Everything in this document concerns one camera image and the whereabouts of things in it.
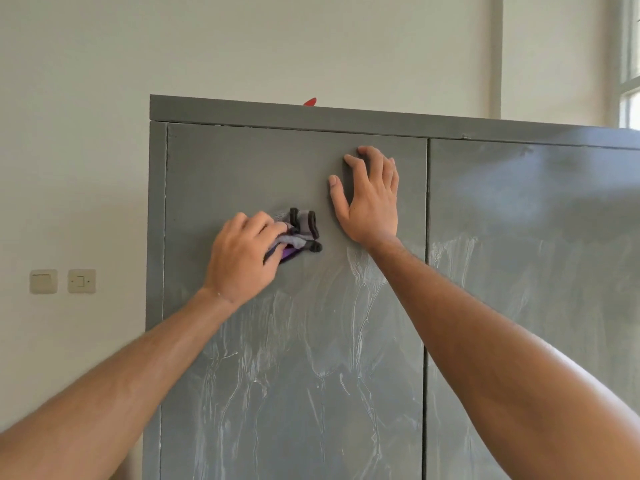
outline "forearm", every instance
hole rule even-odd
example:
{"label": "forearm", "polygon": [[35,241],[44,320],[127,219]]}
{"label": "forearm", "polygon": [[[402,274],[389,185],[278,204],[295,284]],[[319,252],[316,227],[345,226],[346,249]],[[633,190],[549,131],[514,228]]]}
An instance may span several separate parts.
{"label": "forearm", "polygon": [[580,478],[640,474],[639,420],[610,391],[411,256],[398,240],[368,247],[507,473]]}
{"label": "forearm", "polygon": [[173,384],[230,315],[197,294],[0,435],[0,479],[103,479],[124,459]]}

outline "light switch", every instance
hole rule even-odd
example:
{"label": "light switch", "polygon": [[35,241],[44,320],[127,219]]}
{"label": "light switch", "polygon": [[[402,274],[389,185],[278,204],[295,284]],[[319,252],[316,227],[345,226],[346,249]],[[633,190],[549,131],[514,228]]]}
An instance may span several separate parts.
{"label": "light switch", "polygon": [[95,269],[70,269],[69,293],[95,293]]}
{"label": "light switch", "polygon": [[58,291],[55,269],[34,269],[29,273],[29,291],[33,294],[53,294]]}

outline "cabinet door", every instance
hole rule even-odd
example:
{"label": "cabinet door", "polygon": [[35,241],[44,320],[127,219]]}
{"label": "cabinet door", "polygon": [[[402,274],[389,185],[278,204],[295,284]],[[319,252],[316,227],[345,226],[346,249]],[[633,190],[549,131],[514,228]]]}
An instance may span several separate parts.
{"label": "cabinet door", "polygon": [[[640,410],[640,152],[432,140],[430,264]],[[429,362],[428,479],[505,479]]]}
{"label": "cabinet door", "polygon": [[166,137],[164,316],[201,286],[236,212],[315,210],[324,250],[284,263],[171,390],[161,478],[420,478],[422,343],[326,181],[359,144],[393,155],[398,234],[424,258],[426,140],[180,124]]}

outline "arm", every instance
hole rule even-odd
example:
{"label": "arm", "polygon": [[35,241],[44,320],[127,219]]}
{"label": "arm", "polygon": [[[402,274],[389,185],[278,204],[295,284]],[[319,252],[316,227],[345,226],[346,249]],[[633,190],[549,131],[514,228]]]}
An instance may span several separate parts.
{"label": "arm", "polygon": [[640,419],[594,377],[485,306],[404,249],[395,237],[392,159],[347,156],[349,207],[330,177],[336,215],[387,277],[429,354],[495,459],[514,478],[640,478]]}
{"label": "arm", "polygon": [[111,475],[220,325],[272,281],[283,247],[263,258],[285,230],[262,212],[227,222],[203,288],[183,309],[0,435],[0,479]]}

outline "window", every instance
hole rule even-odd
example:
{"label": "window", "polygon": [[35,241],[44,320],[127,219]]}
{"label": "window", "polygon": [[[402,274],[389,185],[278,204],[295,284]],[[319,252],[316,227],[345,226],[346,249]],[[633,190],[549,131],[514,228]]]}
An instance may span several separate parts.
{"label": "window", "polygon": [[640,0],[620,1],[620,126],[640,130]]}

